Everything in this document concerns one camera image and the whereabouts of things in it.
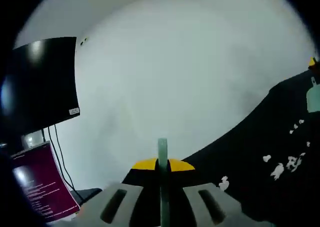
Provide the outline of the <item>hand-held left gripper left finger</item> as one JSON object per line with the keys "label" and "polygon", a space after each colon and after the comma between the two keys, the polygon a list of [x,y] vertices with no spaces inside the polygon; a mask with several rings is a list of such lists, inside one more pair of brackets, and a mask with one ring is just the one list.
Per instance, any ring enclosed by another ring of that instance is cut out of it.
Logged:
{"label": "hand-held left gripper left finger", "polygon": [[158,160],[138,161],[120,183],[112,183],[85,204],[77,227],[159,227]]}

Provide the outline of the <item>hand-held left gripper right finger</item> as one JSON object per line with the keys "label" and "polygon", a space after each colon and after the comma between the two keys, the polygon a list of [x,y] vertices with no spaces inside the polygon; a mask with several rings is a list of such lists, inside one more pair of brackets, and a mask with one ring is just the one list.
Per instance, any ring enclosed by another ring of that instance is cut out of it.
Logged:
{"label": "hand-held left gripper right finger", "polygon": [[171,227],[261,227],[239,201],[205,182],[189,163],[168,160],[168,214]]}

